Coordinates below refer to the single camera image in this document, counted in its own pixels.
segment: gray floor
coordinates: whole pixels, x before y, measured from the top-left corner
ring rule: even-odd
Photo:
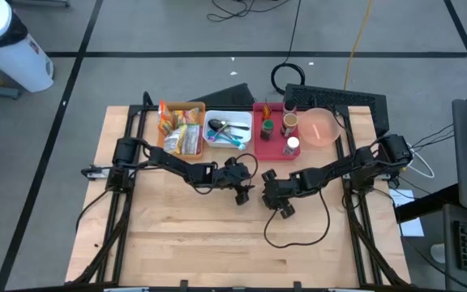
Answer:
[[[69,10],[15,9],[46,51],[76,52],[95,2],[72,1]],[[453,3],[467,32],[467,1]],[[272,4],[260,0],[256,6]],[[104,0],[88,51],[286,51],[296,5],[291,1],[268,13],[215,24],[205,17],[218,12],[208,0]],[[293,50],[350,51],[365,8],[364,1],[303,0]],[[465,47],[443,1],[376,0],[358,50],[465,52]],[[346,58],[290,61],[304,69],[307,84],[343,88]],[[88,185],[79,170],[93,160],[106,106],[140,103],[144,90],[155,103],[186,101],[244,82],[259,100],[278,101],[269,73],[279,62],[282,58],[85,58],[6,288],[63,283]],[[18,101],[0,98],[0,268],[74,59],[54,63],[52,88]],[[292,71],[277,74],[279,84],[298,81]],[[356,58],[349,90],[386,95],[391,132],[414,142],[450,124],[451,100],[467,98],[467,58]],[[436,178],[407,172],[408,180],[428,191],[456,181],[451,142],[424,148],[422,155]],[[409,241],[427,253],[443,240],[441,221],[440,214],[424,217],[426,237]],[[442,276],[408,247],[405,252],[413,283],[444,287]]]

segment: white container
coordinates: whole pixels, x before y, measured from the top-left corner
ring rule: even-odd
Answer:
[[[17,16],[10,5],[0,0],[0,37],[9,33],[13,17]],[[12,45],[0,46],[0,70],[29,92],[45,90],[54,83],[54,64],[30,34]]]
[[[239,142],[243,143],[246,147],[251,140],[251,132],[253,130],[253,126],[251,125],[251,114],[247,112],[233,112],[233,111],[222,111],[222,110],[209,110],[204,116],[204,131],[203,131],[203,139],[207,141],[208,146],[210,147],[218,147],[218,148],[237,148],[237,146],[231,144],[228,141],[224,141],[223,139],[217,139],[216,141],[210,141],[208,139],[208,131],[210,131],[210,127],[208,126],[208,121],[211,119],[218,119],[220,121],[228,121],[231,122],[233,125],[237,126],[248,126],[250,128],[249,131],[244,131],[236,128],[230,128],[230,131],[234,135],[242,136],[242,139]]]

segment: small jar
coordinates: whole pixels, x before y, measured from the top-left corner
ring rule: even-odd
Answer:
[[[263,122],[263,127],[260,130],[260,138],[262,140],[269,141],[272,138],[272,133],[273,133],[273,121],[272,120],[266,120]]]
[[[297,137],[290,137],[285,143],[282,155],[294,155],[300,145],[300,140]]]
[[[297,103],[294,100],[287,100],[284,103],[284,107],[282,108],[282,118],[286,114],[296,114],[297,113]]]
[[[298,117],[296,114],[286,114],[282,119],[282,128],[281,134],[284,137],[289,137],[293,131],[297,128],[298,125]]]

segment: wooden tabletop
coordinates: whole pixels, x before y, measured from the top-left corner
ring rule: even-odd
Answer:
[[[96,151],[96,165],[110,165],[116,140],[123,137],[127,107],[107,109]],[[349,107],[357,148],[375,140],[368,107]],[[144,135],[156,144],[156,112],[148,112]],[[253,153],[253,143],[247,148]],[[139,172],[131,210],[121,286],[250,286],[292,287],[300,281],[304,287],[358,287],[354,255],[346,211],[341,205],[341,180],[331,181],[323,197],[331,215],[327,237],[310,247],[276,249],[263,238],[263,228],[272,211],[262,200],[260,174],[273,168],[278,178],[306,167],[321,167],[335,161],[336,147],[313,148],[302,144],[302,153],[294,161],[260,161],[253,178],[255,189],[250,201],[235,204],[234,190],[214,190],[199,195],[181,178],[165,170]],[[345,153],[348,148],[344,139]],[[229,157],[241,154],[237,149],[204,146],[203,158],[194,162],[216,161],[220,167]],[[242,158],[253,171],[250,157]],[[90,182],[84,204],[97,197],[105,180]],[[375,188],[388,192],[385,182]],[[88,210],[79,225],[66,280],[78,277],[101,247],[111,195]],[[405,281],[410,281],[405,255],[391,200],[373,192],[367,195],[375,243],[387,262]],[[318,195],[292,199],[296,213],[283,220],[275,216],[268,237],[276,244],[310,242],[319,238],[327,224],[326,212]],[[368,253],[362,245],[366,278],[372,282]],[[111,278],[115,251],[109,254],[106,279]]]

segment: white cable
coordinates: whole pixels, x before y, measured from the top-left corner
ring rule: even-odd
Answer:
[[[419,157],[419,159],[421,160],[421,162],[427,167],[427,169],[430,171],[430,174],[425,174],[423,173],[421,170],[418,170],[416,169],[415,167],[411,166],[411,164],[413,163],[413,160],[406,166],[408,168],[410,168],[411,170],[417,172],[418,174],[422,175],[423,177],[425,178],[435,178],[435,172],[434,170],[428,165],[428,162],[426,162],[426,160],[424,160],[424,158],[421,157],[421,155],[419,155],[415,150],[413,150],[412,148],[412,145],[410,143],[406,143],[407,145],[409,145],[409,148],[410,148],[410,152],[412,153],[412,155],[414,157]]]

